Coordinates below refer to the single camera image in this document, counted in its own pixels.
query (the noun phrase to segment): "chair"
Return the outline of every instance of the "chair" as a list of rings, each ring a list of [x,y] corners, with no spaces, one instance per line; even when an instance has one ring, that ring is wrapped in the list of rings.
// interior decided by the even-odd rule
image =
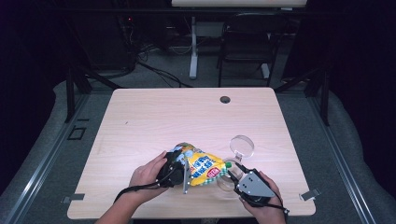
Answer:
[[[224,22],[218,58],[219,87],[223,62],[263,63],[269,66],[269,87],[279,42],[288,27],[288,19],[279,14],[239,13]]]

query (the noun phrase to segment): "wooden tabletop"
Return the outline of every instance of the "wooden tabletop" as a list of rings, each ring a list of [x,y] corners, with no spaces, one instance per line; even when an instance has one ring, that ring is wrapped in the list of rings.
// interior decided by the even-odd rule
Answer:
[[[220,97],[227,96],[224,104]],[[309,191],[274,91],[269,88],[116,90],[94,140],[72,201],[70,218],[99,218],[128,187],[135,168],[181,142],[221,158],[232,157],[230,140],[242,134],[255,144],[247,168],[264,171],[277,183],[291,216],[315,213]],[[144,203],[133,218],[251,217],[236,193],[216,182],[169,189]]]
[[[173,7],[305,7],[306,0],[172,0]]]

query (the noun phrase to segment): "red logo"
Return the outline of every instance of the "red logo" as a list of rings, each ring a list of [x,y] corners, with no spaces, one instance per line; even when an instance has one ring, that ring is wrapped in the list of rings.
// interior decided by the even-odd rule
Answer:
[[[218,175],[220,173],[220,170],[218,167],[213,167],[212,169],[210,169],[207,172],[207,177],[212,178],[215,177],[216,175]]]

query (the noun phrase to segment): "snack bag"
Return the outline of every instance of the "snack bag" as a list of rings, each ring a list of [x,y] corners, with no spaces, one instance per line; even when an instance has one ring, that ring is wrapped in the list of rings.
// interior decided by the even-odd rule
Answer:
[[[186,164],[186,160],[189,161],[191,186],[206,185],[227,174],[230,164],[226,164],[219,157],[205,153],[189,143],[177,144],[171,152],[178,150],[181,150],[181,153],[176,161],[180,161],[183,165]]]

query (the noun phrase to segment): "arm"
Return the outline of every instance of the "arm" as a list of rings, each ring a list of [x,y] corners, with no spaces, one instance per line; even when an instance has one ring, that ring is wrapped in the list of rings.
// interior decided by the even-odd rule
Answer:
[[[271,190],[273,190],[277,195],[279,195],[280,200],[282,200],[279,192],[279,188],[276,183],[267,175],[265,175],[262,171],[260,171],[260,175],[264,178],[270,185]],[[273,208],[273,207],[252,207],[247,202],[242,200],[242,204],[249,211],[251,215],[253,215],[260,224],[285,224],[286,220],[282,210]],[[268,202],[274,205],[281,205],[281,202],[277,197],[271,198]]]
[[[157,174],[166,163],[166,151],[144,166],[138,167],[131,177],[129,187],[147,185],[156,181]],[[145,202],[164,193],[167,189],[141,189],[124,193],[120,198],[96,221],[100,223],[127,223],[136,209]]]

